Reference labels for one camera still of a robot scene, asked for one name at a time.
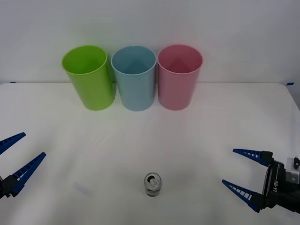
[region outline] robotic arm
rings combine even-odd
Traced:
[[[288,158],[286,168],[283,163],[272,158],[269,151],[233,149],[242,156],[268,167],[262,194],[242,188],[226,180],[222,183],[234,192],[255,212],[266,207],[280,205],[290,211],[300,213],[300,160]]]
[[[0,155],[25,136],[25,133],[20,133],[0,141]],[[39,156],[23,166],[13,175],[9,175],[5,179],[0,177],[0,199],[3,196],[6,196],[7,198],[11,195],[16,197],[23,189],[25,183],[28,181],[33,172],[43,161],[45,156],[46,154],[42,152]]]

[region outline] blue cup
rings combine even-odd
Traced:
[[[149,108],[155,97],[155,53],[142,46],[128,46],[111,58],[123,105],[132,111]]]

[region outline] can lid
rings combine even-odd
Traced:
[[[155,172],[148,173],[144,179],[144,184],[148,190],[159,190],[161,188],[161,178]]]

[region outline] can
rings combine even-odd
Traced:
[[[161,184],[161,178],[157,173],[148,173],[144,179],[146,194],[150,197],[158,196],[160,193]]]

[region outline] pink cup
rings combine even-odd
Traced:
[[[158,54],[158,100],[164,108],[190,104],[202,64],[200,52],[188,45],[171,45]]]

